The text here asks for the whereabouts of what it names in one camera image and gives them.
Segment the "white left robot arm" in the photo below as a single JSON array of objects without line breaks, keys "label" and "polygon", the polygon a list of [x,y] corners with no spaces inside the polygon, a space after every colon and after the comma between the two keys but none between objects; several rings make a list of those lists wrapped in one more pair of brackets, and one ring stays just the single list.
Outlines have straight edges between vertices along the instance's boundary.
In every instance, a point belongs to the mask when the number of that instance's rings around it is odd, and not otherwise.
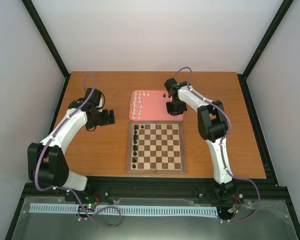
[{"label": "white left robot arm", "polygon": [[70,171],[65,153],[82,127],[92,132],[97,126],[115,123],[114,111],[103,109],[105,102],[100,90],[88,88],[83,98],[69,104],[65,116],[47,137],[28,146],[28,177],[38,189],[71,189],[82,201],[93,198],[94,188],[87,184],[88,178]]}]

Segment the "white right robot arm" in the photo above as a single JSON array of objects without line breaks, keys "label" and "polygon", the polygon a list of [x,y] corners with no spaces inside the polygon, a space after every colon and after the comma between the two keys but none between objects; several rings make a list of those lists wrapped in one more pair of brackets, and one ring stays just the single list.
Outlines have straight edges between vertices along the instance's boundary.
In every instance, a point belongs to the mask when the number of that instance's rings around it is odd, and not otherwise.
[{"label": "white right robot arm", "polygon": [[188,82],[166,80],[164,87],[170,101],[168,114],[177,116],[187,111],[187,106],[197,113],[197,129],[208,145],[213,164],[213,192],[217,202],[225,202],[236,191],[227,153],[227,133],[232,127],[221,101],[212,101],[199,94]]}]

